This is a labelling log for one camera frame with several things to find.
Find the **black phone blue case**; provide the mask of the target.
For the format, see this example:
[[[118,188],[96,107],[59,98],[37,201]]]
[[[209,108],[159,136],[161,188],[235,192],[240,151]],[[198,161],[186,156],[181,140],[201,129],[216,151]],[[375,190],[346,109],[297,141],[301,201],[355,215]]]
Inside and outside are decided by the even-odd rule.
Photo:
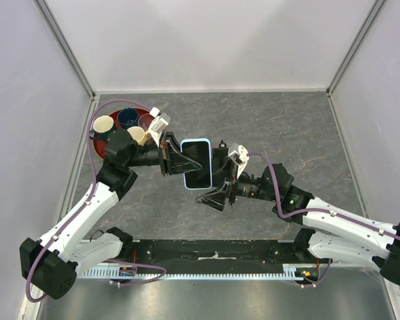
[[[184,139],[181,142],[184,155],[195,160],[202,169],[184,174],[187,189],[210,189],[212,187],[211,144],[206,138]]]

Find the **black phone stand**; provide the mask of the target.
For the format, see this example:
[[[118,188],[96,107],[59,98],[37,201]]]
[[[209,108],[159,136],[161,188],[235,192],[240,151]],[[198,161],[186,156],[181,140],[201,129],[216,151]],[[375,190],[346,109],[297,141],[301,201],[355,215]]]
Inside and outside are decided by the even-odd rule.
[[[221,140],[217,147],[212,148],[212,156],[213,158],[223,158],[228,154],[227,144]]]

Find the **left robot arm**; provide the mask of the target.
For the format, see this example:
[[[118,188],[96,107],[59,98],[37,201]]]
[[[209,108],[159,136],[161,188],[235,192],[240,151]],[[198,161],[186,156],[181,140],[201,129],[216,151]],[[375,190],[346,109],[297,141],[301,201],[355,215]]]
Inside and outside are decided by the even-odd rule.
[[[38,240],[27,238],[19,248],[21,272],[26,280],[25,295],[32,303],[36,287],[44,297],[59,299],[72,288],[78,276],[108,260],[128,261],[133,246],[131,236],[113,227],[100,238],[80,244],[82,238],[134,185],[134,167],[158,165],[165,175],[182,174],[184,184],[198,179],[196,186],[208,189],[212,183],[212,154],[208,139],[178,142],[171,132],[154,145],[140,146],[125,129],[109,135],[100,170],[93,171],[93,182],[81,200],[58,224]]]

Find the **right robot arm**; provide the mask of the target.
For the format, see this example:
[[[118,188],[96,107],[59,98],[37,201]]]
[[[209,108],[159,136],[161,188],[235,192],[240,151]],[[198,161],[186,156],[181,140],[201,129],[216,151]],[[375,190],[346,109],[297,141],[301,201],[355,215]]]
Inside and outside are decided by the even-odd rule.
[[[372,220],[330,205],[294,186],[293,176],[282,164],[273,164],[263,153],[258,156],[267,166],[262,176],[254,177],[244,172],[250,153],[231,151],[229,162],[219,168],[227,174],[222,184],[196,202],[218,211],[237,197],[274,202],[278,218],[302,226],[291,250],[297,261],[316,258],[362,264],[400,286],[400,222]]]

